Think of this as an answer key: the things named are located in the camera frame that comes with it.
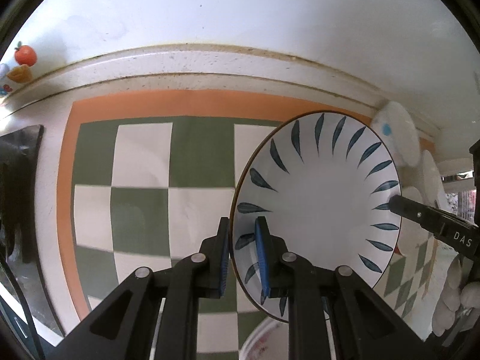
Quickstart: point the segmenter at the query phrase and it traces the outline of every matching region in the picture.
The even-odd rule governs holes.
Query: checkered mat
[[[255,148],[279,122],[149,117],[82,124],[73,165],[78,273],[94,308],[135,268],[171,267],[198,251],[229,216],[234,188]],[[405,317],[429,277],[433,239],[418,256],[394,255],[375,290]],[[201,299],[197,358],[237,359],[266,317],[230,266],[225,296]]]

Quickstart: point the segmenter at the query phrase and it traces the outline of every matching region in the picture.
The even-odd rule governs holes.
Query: screw
[[[135,277],[139,279],[146,278],[149,274],[150,269],[145,266],[142,266],[135,271]]]
[[[195,254],[191,255],[191,260],[194,263],[201,263],[201,262],[205,261],[206,258],[207,258],[207,256],[205,256],[203,253],[195,253]]]
[[[342,265],[338,267],[338,273],[342,276],[350,276],[353,271],[352,268],[350,268],[348,265]]]
[[[288,263],[291,263],[292,261],[295,261],[297,259],[297,255],[295,253],[292,253],[291,251],[288,251],[284,254],[282,254],[282,260],[287,261]]]

